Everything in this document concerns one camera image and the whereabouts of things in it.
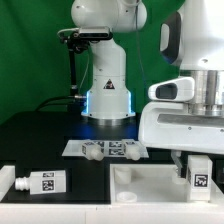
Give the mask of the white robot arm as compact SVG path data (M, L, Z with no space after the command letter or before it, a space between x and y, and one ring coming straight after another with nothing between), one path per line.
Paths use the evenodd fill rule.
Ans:
M126 55L113 33L141 29L142 0L75 0L75 37L90 44L93 84L83 116L100 123L132 116ZM160 53L179 69L149 87L138 139L146 147L224 155L224 0L184 0L160 28Z

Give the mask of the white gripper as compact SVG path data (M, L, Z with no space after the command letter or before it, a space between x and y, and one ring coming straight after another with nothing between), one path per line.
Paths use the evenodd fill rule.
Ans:
M183 103L150 102L141 114L138 139L146 147L172 149L177 175L185 178L181 151L224 155L224 118L190 115ZM213 179L224 183L223 159L214 161Z

